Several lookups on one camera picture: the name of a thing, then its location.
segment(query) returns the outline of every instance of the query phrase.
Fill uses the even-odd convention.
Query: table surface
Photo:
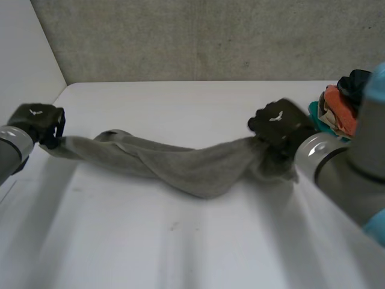
[[[251,135],[280,98],[334,81],[73,84],[65,135],[123,129],[203,148]],[[0,189],[0,288],[383,288],[385,255],[308,180],[240,180],[202,200],[40,148]]]

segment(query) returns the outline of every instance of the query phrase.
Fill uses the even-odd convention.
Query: gray cloth
[[[225,193],[245,171],[261,181],[296,178],[290,160],[269,153],[256,138],[242,138],[206,149],[156,143],[120,130],[106,131],[94,140],[63,137],[54,157],[83,160],[121,173],[159,178],[198,197]]]

